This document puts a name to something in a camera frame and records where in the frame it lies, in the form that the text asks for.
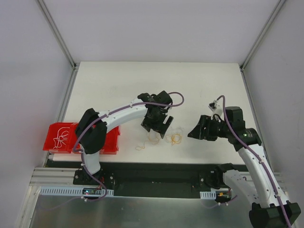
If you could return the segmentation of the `left aluminium frame post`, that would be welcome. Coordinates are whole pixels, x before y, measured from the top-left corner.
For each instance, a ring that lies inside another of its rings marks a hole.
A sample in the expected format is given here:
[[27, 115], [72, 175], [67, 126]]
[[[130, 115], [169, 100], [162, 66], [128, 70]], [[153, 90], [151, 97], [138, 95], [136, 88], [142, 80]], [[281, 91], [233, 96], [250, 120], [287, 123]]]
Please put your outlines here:
[[77, 63], [75, 62], [75, 60], [73, 59], [52, 15], [50, 10], [48, 9], [46, 3], [44, 0], [35, 0], [36, 4], [38, 5], [39, 9], [41, 10], [53, 36], [55, 37], [59, 47], [61, 48], [64, 56], [66, 57], [67, 61], [69, 62], [70, 66], [73, 69], [76, 69], [77, 67]]

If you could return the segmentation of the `right aluminium frame post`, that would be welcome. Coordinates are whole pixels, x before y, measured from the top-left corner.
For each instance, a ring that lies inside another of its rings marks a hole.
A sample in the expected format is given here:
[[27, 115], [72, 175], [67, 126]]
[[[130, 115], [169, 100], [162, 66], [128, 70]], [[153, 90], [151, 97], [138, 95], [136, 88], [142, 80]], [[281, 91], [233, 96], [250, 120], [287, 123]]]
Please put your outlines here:
[[283, 9], [283, 7], [285, 6], [286, 3], [287, 3], [287, 0], [278, 0], [277, 1], [275, 7], [273, 8], [273, 10], [270, 13], [268, 19], [266, 20], [264, 26], [262, 27], [261, 31], [259, 32], [252, 47], [250, 48], [248, 54], [246, 55], [244, 61], [240, 65], [241, 72], [243, 72], [245, 70], [245, 68], [247, 67], [247, 65], [249, 64], [251, 58], [253, 57], [253, 55], [255, 54], [255, 52], [257, 51], [259, 46], [261, 45], [263, 39], [266, 37], [268, 31], [274, 24], [276, 18], [278, 17], [279, 13], [281, 12], [281, 10]]

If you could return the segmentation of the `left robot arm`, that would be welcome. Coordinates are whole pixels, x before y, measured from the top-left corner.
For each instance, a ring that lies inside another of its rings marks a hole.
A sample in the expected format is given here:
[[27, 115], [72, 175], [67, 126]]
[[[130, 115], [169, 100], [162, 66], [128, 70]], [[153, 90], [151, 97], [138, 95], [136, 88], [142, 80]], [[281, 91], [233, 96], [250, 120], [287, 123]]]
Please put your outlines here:
[[105, 144], [107, 133], [124, 123], [142, 118], [141, 126], [147, 132], [153, 130], [163, 138], [173, 121], [172, 116], [167, 116], [171, 107], [173, 100], [170, 94], [161, 91], [157, 95], [142, 93], [128, 105], [112, 111], [99, 113], [93, 108], [86, 110], [75, 130], [77, 140], [73, 147], [73, 152], [81, 154], [85, 181], [104, 187], [99, 172], [99, 151]]

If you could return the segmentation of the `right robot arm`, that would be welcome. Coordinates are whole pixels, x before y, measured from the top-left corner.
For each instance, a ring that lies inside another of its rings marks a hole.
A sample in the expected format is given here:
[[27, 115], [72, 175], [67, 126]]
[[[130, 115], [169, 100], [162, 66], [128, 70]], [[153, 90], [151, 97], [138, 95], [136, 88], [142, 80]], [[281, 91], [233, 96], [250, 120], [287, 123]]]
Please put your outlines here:
[[240, 107], [221, 108], [209, 104], [212, 115], [201, 115], [189, 138], [215, 141], [226, 138], [242, 158], [251, 176], [250, 185], [232, 163], [215, 167], [204, 177], [213, 189], [232, 189], [248, 207], [254, 228], [290, 228], [301, 214], [298, 203], [291, 203], [272, 173], [261, 140], [254, 128], [246, 128]]

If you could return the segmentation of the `red plastic bin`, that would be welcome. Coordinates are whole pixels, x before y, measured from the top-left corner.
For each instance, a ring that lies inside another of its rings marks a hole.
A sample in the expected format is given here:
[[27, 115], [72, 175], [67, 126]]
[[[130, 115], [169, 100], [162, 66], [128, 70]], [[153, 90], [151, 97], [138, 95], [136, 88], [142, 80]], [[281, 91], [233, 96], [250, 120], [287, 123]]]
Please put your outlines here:
[[[75, 130], [78, 123], [57, 122], [51, 124], [44, 142], [43, 150], [50, 153], [70, 154], [77, 140]], [[112, 129], [106, 135], [106, 140], [99, 154], [116, 155], [119, 151], [118, 137], [120, 128]]]

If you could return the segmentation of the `aluminium frame post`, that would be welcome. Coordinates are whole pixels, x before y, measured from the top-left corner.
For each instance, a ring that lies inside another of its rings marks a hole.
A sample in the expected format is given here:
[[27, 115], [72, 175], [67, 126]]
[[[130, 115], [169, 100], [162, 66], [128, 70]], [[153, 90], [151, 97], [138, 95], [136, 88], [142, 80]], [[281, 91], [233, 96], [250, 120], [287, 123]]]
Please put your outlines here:
[[241, 72], [243, 72], [245, 70], [245, 68], [247, 67], [247, 65], [249, 64], [251, 58], [253, 57], [253, 55], [255, 54], [255, 52], [257, 51], [259, 46], [261, 45], [263, 39], [266, 37], [268, 31], [274, 24], [276, 18], [278, 17], [279, 13], [281, 12], [281, 10], [283, 9], [283, 7], [285, 6], [286, 3], [287, 3], [287, 0], [278, 0], [277, 1], [275, 7], [273, 8], [273, 10], [270, 13], [268, 19], [266, 20], [264, 26], [262, 27], [261, 31], [259, 32], [252, 47], [250, 48], [248, 54], [246, 55], [244, 61], [240, 65]]
[[70, 66], [73, 69], [76, 69], [77, 67], [77, 63], [75, 62], [75, 60], [73, 59], [52, 15], [50, 10], [48, 9], [46, 3], [44, 0], [35, 0], [36, 4], [38, 5], [39, 9], [41, 10], [53, 36], [55, 37], [59, 47], [61, 48], [64, 56], [66, 57], [67, 61], [69, 62]]

